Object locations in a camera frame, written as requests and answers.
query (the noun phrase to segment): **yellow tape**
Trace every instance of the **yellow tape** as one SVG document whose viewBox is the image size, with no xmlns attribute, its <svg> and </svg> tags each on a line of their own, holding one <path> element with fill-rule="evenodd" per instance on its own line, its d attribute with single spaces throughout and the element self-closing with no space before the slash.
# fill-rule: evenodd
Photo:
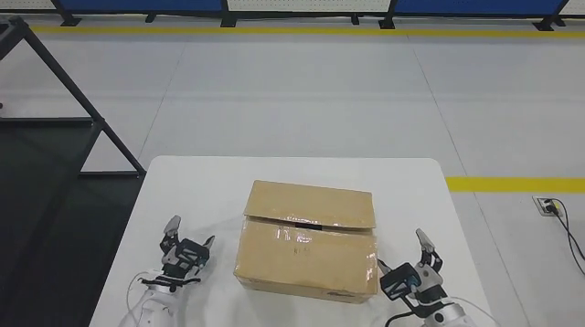
<svg viewBox="0 0 585 327">
<path fill-rule="evenodd" d="M 449 29 L 368 29 L 338 27 L 164 27 L 164 26 L 32 26 L 36 33 L 71 34 L 145 34 L 145 35 L 202 35 L 202 34 L 286 34 L 336 36 L 394 36 L 394 37 L 522 37 L 522 38 L 585 38 L 585 31 L 537 30 L 449 30 Z"/>
<path fill-rule="evenodd" d="M 447 177 L 454 193 L 585 193 L 585 178 Z"/>
</svg>

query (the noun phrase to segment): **gray floor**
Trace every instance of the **gray floor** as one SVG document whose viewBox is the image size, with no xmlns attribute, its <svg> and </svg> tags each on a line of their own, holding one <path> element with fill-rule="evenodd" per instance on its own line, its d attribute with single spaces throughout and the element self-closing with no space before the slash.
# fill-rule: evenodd
<svg viewBox="0 0 585 327">
<path fill-rule="evenodd" d="M 430 157 L 445 175 L 585 176 L 584 40 L 41 38 L 146 166 L 160 154 Z M 0 101 L 6 117 L 83 114 L 22 44 L 0 63 Z M 100 138 L 85 168 L 129 165 Z M 495 317 L 581 326 L 585 279 L 531 195 L 452 197 Z M 585 196 L 557 196 L 585 243 Z"/>
</svg>

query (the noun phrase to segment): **power outlet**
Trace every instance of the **power outlet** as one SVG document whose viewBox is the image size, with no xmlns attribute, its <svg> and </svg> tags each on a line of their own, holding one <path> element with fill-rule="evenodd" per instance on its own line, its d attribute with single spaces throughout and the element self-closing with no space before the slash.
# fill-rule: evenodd
<svg viewBox="0 0 585 327">
<path fill-rule="evenodd" d="M 538 212 L 542 216 L 555 216 L 553 212 L 547 210 L 547 206 L 551 203 L 557 208 L 558 216 L 563 216 L 563 209 L 558 206 L 558 203 L 552 200 L 550 197 L 544 196 L 532 196 L 534 204 L 537 206 Z"/>
</svg>

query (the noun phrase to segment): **white table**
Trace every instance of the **white table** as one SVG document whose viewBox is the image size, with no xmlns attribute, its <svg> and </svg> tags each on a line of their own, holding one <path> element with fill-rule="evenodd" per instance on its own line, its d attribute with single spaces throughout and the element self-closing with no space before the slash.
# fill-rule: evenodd
<svg viewBox="0 0 585 327">
<path fill-rule="evenodd" d="M 244 290 L 232 275 L 239 232 L 256 179 L 331 186 L 373 194 L 378 256 L 391 267 L 420 259 L 415 235 L 422 228 L 444 259 L 443 287 L 489 311 L 465 236 L 439 164 L 431 159 L 174 157 L 154 159 L 124 233 L 91 321 L 114 327 L 126 313 L 125 292 L 139 271 L 160 269 L 158 244 L 174 214 L 183 220 L 179 236 L 216 243 L 203 283 L 188 290 L 186 326 L 375 326 L 406 310 L 383 294 L 354 305 Z M 144 287 L 134 284 L 131 305 Z M 463 305 L 478 326 L 494 324 Z M 416 317 L 392 323 L 420 326 Z"/>
</svg>

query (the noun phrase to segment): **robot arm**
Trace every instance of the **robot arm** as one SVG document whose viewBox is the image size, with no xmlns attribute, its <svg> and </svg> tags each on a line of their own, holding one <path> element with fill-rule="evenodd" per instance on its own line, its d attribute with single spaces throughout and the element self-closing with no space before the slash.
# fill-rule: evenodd
<svg viewBox="0 0 585 327">
<path fill-rule="evenodd" d="M 176 314 L 182 287 L 200 282 L 196 275 L 209 260 L 214 236 L 203 245 L 183 238 L 179 241 L 180 216 L 173 216 L 165 227 L 160 243 L 164 255 L 162 273 L 154 279 L 140 279 L 146 285 L 143 297 L 123 317 L 119 327 L 176 327 Z"/>
<path fill-rule="evenodd" d="M 421 256 L 414 267 L 404 263 L 390 268 L 381 259 L 378 266 L 383 276 L 380 288 L 391 300 L 402 299 L 412 314 L 424 320 L 426 327 L 475 327 L 475 323 L 458 303 L 445 301 L 447 293 L 442 288 L 439 271 L 442 260 L 427 235 L 417 229 Z"/>
</svg>

